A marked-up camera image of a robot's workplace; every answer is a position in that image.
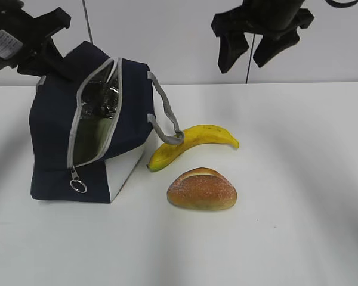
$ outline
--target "zipper pull ring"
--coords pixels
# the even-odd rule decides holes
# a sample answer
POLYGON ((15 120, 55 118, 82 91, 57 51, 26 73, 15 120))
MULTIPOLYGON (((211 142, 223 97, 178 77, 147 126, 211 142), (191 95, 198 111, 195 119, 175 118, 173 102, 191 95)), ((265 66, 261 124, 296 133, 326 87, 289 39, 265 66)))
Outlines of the zipper pull ring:
POLYGON ((71 169, 71 174, 72 174, 72 180, 70 180, 70 186, 72 187, 72 189, 74 189, 76 192, 79 192, 80 194, 84 194, 88 191, 88 187, 85 185, 84 182, 82 182, 78 176, 77 170, 76 168, 73 166, 73 168, 71 169))

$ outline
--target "label sticker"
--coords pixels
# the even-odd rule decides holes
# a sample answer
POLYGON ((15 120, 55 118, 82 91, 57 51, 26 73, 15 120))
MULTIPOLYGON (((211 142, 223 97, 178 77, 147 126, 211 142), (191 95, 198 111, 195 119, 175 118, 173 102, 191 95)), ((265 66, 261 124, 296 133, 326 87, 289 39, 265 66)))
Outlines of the label sticker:
POLYGON ((21 50, 23 43, 4 30, 0 30, 0 57, 7 60, 21 50))

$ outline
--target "metal ring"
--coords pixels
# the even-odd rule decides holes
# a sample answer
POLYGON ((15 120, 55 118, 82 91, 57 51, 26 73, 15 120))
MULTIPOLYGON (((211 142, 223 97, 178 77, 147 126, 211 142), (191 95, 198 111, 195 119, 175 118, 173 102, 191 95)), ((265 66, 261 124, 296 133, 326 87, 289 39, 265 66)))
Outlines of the metal ring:
POLYGON ((84 182, 82 182, 81 180, 71 180, 70 181, 70 186, 76 191, 79 192, 80 194, 84 194, 88 191, 88 187, 85 185, 84 182), (84 190, 81 191, 80 189, 76 188, 73 183, 79 183, 81 186, 83 186, 84 190))

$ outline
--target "yellow banana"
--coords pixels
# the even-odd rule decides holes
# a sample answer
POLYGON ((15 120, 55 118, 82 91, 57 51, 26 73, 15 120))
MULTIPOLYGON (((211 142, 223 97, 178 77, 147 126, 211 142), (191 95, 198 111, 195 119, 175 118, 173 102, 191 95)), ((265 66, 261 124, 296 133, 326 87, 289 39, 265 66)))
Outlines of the yellow banana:
POLYGON ((181 145, 173 146, 163 143, 152 155, 147 167, 152 171, 162 170, 174 161, 181 153, 191 147, 216 143, 229 144, 239 148, 239 141, 224 128, 216 125, 197 125, 186 129, 184 132, 184 142, 181 145))

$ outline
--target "bread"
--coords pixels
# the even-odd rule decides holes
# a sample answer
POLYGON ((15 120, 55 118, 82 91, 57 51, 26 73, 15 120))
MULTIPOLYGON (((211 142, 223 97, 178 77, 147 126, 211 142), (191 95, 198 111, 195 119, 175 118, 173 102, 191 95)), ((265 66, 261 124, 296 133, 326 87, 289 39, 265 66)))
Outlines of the bread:
POLYGON ((218 172, 197 168, 182 174, 167 191, 168 201, 178 207, 195 210, 224 210, 233 206, 237 193, 218 172))

